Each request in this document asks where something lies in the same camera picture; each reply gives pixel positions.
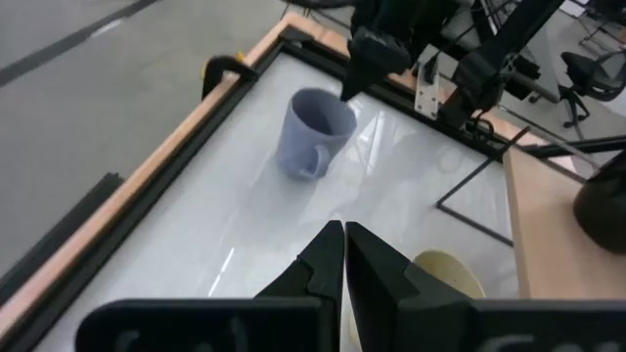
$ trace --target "office chair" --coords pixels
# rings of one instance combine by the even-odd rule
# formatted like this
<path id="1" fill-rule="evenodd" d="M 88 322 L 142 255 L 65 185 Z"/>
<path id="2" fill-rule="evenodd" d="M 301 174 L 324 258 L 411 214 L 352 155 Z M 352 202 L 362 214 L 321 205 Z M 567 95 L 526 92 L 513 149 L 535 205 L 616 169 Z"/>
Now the office chair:
<path id="1" fill-rule="evenodd" d="M 572 120 L 563 124 L 569 128 L 589 117 L 589 110 L 580 99 L 589 96 L 601 102 L 615 99 L 626 85 L 626 50 L 609 53 L 593 60 L 574 53 L 562 53 L 561 58 L 567 65 L 567 76 L 572 86 L 559 86 L 561 100 L 567 100 L 572 111 Z M 531 97 L 530 103 L 537 99 Z M 578 114 L 576 105 L 585 113 Z"/>

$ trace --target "black cable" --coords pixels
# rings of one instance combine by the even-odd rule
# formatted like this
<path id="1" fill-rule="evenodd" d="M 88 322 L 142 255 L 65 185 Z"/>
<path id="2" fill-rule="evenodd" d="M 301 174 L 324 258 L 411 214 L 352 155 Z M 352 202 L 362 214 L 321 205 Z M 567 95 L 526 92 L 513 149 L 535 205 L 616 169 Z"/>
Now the black cable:
<path id="1" fill-rule="evenodd" d="M 471 118 L 470 122 L 466 124 L 466 128 L 471 133 L 474 140 L 478 142 L 489 142 L 493 140 L 493 137 L 496 134 L 496 129 L 494 128 L 493 123 L 487 119 L 481 118 L 486 112 L 487 111 L 481 111 L 477 117 Z M 486 126 L 486 134 L 479 128 L 480 124 Z"/>

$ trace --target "blue mug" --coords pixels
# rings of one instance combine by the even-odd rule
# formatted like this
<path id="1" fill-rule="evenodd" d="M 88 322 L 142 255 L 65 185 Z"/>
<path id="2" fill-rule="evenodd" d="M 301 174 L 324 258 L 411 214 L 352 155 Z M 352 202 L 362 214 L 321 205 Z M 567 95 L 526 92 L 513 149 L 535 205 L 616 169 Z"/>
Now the blue mug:
<path id="1" fill-rule="evenodd" d="M 356 115 L 338 96 L 305 88 L 291 97 L 283 122 L 277 157 L 294 178 L 324 177 L 333 158 L 356 130 Z"/>

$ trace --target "wooden frame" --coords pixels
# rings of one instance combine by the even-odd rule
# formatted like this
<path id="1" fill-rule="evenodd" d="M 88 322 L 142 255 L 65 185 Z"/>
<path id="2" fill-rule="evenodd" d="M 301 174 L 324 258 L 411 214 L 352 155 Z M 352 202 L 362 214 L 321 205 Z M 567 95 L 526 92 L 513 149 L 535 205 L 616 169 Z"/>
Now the wooden frame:
<path id="1" fill-rule="evenodd" d="M 279 39 L 281 32 L 293 26 L 315 38 L 324 46 L 348 55 L 346 40 L 340 34 L 322 27 L 299 15 L 289 13 L 276 24 L 246 55 L 244 62 L 253 65 L 267 53 Z M 416 80 L 411 74 L 392 74 L 396 83 L 415 90 Z M 103 231 L 124 212 L 129 203 L 148 185 L 159 169 L 189 140 L 207 116 L 233 90 L 238 81 L 237 75 L 225 77 L 213 91 L 187 116 L 187 118 L 163 141 L 163 143 L 133 172 L 127 181 L 65 242 L 50 259 L 0 308 L 0 340 L 40 302 L 44 294 L 53 286 L 90 244 L 95 242 Z M 485 113 L 483 118 L 494 125 L 500 135 L 511 138 L 520 129 L 501 120 L 493 113 Z M 526 135 L 522 144 L 544 144 L 535 136 Z M 571 168 L 569 157 L 561 158 L 560 164 Z"/>

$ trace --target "beige bowl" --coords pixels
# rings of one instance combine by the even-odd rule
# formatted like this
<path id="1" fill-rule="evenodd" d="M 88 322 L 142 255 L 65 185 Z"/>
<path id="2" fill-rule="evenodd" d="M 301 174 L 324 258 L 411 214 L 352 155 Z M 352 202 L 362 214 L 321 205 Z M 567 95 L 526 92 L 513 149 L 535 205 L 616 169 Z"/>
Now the beige bowl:
<path id="1" fill-rule="evenodd" d="M 485 291 L 482 289 L 476 275 L 452 254 L 439 249 L 429 249 L 415 257 L 413 262 L 438 280 L 471 298 L 485 297 Z M 354 320 L 354 314 L 351 312 L 348 324 L 350 340 L 361 348 L 356 321 Z"/>

